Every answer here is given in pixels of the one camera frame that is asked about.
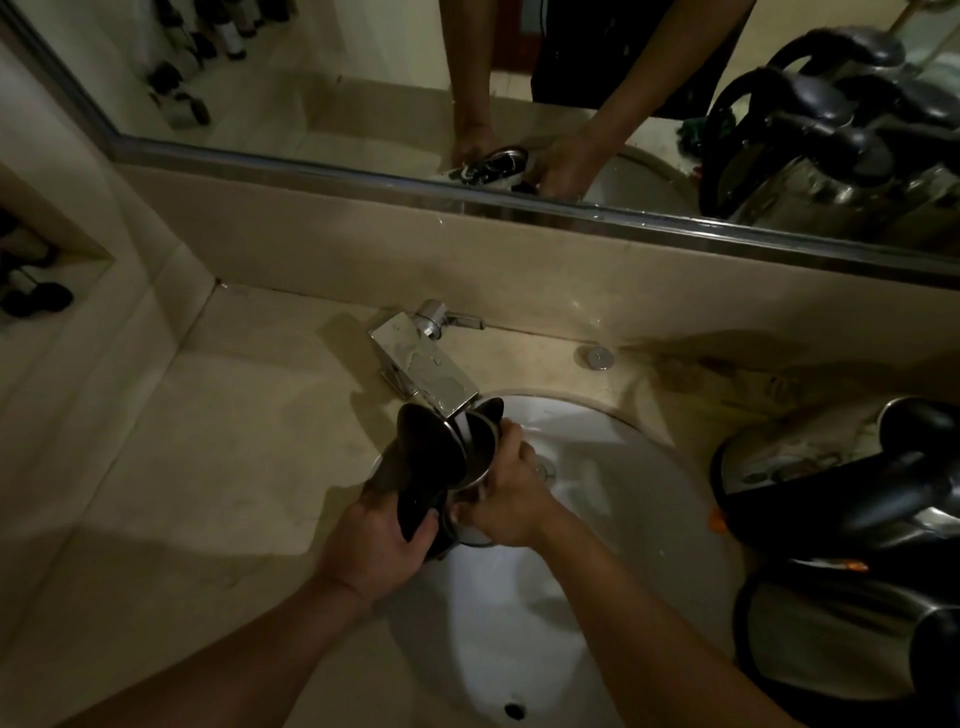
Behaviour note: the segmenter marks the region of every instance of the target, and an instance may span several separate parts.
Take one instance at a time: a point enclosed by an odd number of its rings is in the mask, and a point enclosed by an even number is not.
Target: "hand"
[[[566,510],[537,473],[536,452],[523,441],[523,427],[503,420],[500,444],[490,467],[487,496],[457,503],[453,520],[479,528],[503,546],[533,546],[543,527]]]
[[[575,134],[539,153],[523,179],[534,185],[541,197],[575,202],[584,198],[609,158],[588,137]]]
[[[489,124],[467,124],[457,129],[457,138],[453,142],[450,161],[454,167],[462,167],[502,146],[503,144],[493,133],[493,128]]]
[[[317,567],[322,581],[348,587],[371,606],[420,570],[439,528],[431,509],[408,544],[396,518],[397,494],[365,494],[340,517]]]

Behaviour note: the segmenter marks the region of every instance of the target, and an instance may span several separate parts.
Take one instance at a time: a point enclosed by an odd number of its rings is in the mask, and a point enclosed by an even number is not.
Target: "chrome faucet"
[[[368,334],[380,374],[405,400],[420,397],[449,420],[479,396],[477,385],[434,342],[448,326],[483,328],[479,316],[448,311],[430,299],[415,314],[397,311]]]

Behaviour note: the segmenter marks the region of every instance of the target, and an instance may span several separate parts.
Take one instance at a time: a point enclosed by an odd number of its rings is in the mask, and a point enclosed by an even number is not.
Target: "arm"
[[[485,500],[458,522],[506,546],[529,546],[570,602],[617,711],[628,726],[800,728],[668,606],[627,572],[536,474],[519,425],[504,421]]]
[[[490,119],[496,0],[440,0],[440,19],[453,93],[452,162],[459,166],[502,146]]]
[[[61,728],[278,728],[330,646],[417,572],[437,528],[433,512],[408,544],[396,494],[361,498],[327,539],[317,573],[293,596]]]
[[[674,0],[630,73],[574,136],[548,150],[528,182],[540,195],[583,197],[607,160],[710,57],[754,0]]]

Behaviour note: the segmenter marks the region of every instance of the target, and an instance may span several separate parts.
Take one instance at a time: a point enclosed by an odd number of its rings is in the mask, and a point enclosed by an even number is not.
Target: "countertop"
[[[214,292],[14,638],[0,683],[11,724],[63,718],[294,591],[394,437],[401,401],[366,335],[380,315]],[[485,394],[576,400],[637,426],[698,474],[704,498],[716,445],[748,410],[782,406],[748,377],[733,386],[640,352],[594,372],[573,341],[450,328],[441,346]],[[483,724],[419,683],[381,619],[323,662],[289,724],[331,711],[350,726]]]

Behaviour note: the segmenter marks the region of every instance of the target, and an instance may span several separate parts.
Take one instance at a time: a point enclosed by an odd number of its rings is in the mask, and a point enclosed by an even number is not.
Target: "sink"
[[[640,431],[589,407],[504,397],[556,498],[642,583],[705,638],[732,652],[738,553],[712,534],[706,484]],[[559,584],[523,548],[457,546],[382,605],[424,683],[495,723],[622,723]]]

